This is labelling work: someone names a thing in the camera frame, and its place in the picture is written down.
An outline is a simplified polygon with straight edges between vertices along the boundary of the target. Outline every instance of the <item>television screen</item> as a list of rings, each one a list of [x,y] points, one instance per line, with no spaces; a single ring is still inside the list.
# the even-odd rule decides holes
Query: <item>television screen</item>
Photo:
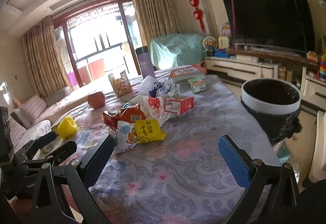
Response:
[[[315,50],[307,0],[223,0],[236,45]]]

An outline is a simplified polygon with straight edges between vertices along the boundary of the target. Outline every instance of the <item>blue gripper pad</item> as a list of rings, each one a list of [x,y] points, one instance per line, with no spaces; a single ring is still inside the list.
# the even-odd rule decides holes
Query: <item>blue gripper pad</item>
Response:
[[[239,152],[242,151],[241,154],[244,152],[247,157],[249,155],[244,150],[239,149],[227,135],[220,137],[218,149],[238,185],[247,189],[251,183],[250,165],[242,159]]]

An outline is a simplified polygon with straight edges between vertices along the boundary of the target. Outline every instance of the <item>purple thermos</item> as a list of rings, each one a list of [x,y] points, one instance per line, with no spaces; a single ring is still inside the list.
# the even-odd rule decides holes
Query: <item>purple thermos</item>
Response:
[[[154,67],[147,46],[136,49],[136,54],[143,78],[148,75],[155,78]]]

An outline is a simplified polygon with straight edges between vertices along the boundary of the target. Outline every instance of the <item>toy fan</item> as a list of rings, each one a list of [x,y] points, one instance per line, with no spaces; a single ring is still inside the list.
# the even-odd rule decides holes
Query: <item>toy fan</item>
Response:
[[[203,40],[203,51],[213,53],[214,49],[217,48],[217,40],[214,37],[206,37]]]

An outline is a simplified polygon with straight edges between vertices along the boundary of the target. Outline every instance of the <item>curtain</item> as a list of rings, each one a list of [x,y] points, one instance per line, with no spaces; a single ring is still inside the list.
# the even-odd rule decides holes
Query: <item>curtain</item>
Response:
[[[169,0],[132,0],[132,3],[144,46],[152,38],[179,33]]]
[[[71,87],[59,56],[52,18],[47,16],[22,38],[27,70],[34,91],[40,97],[46,98],[66,86]]]

